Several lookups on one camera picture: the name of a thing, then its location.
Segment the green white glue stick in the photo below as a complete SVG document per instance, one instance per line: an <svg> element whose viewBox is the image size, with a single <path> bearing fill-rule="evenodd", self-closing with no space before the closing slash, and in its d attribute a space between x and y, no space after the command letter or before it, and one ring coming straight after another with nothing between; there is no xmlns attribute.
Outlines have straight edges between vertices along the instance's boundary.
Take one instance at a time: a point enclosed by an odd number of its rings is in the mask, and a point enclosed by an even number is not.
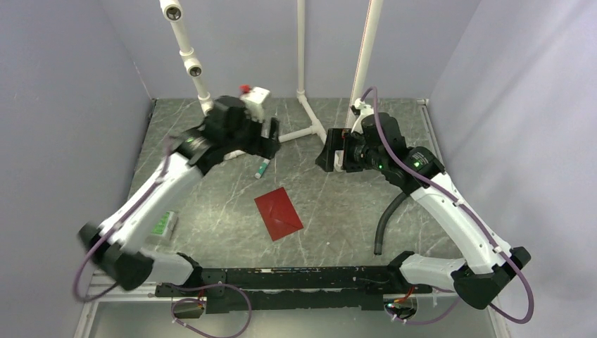
<svg viewBox="0 0 597 338"><path fill-rule="evenodd" d="M269 159L263 159L263 161L260 163L256 173L254 174L254 177L256 179L262 178L262 176L264 175L265 171L267 170L269 164L270 164Z"/></svg>

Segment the red paper envelope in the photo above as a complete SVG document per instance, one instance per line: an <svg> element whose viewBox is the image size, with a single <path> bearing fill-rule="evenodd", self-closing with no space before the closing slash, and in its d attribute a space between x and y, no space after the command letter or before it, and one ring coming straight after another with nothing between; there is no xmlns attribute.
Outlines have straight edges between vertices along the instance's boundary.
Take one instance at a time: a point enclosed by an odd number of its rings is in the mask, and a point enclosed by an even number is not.
<svg viewBox="0 0 597 338"><path fill-rule="evenodd" d="M303 229L303 223L285 188L268 192L254 201L273 242Z"/></svg>

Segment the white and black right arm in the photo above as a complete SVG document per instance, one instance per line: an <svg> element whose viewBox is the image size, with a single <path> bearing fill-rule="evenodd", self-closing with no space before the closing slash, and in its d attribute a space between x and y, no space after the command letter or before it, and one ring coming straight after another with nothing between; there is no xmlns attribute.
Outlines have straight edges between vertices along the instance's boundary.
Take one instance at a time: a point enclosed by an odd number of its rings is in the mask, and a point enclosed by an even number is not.
<svg viewBox="0 0 597 338"><path fill-rule="evenodd" d="M358 126L329 128L315 163L334 169L336 152L343 151L341 169L347 173L377 170L386 181L420 204L460 250L461 258L430 258L404 251L390 264L389 286L405 292L414 284L455 292L465 303L483 310L531 259L524 247L512 247L487 225L466 213L441 161L423 146L408 146L398 122L387 113L361 115Z"/></svg>

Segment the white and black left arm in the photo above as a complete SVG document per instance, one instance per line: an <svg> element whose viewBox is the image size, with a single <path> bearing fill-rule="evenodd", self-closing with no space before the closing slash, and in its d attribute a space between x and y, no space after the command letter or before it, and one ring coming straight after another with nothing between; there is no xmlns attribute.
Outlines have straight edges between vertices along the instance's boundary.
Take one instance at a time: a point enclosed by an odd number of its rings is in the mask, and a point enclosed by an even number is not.
<svg viewBox="0 0 597 338"><path fill-rule="evenodd" d="M169 282L186 296L202 286L201 268L184 254L164 254L142 247L170 207L193 189L227 154L242 151L271 159L279 151L279 121L270 119L264 135L264 103L270 91L220 96L195 127L169 136L165 154L150 178L113 215L85 224L78 237L92 261L115 283L131 291L145 282Z"/></svg>

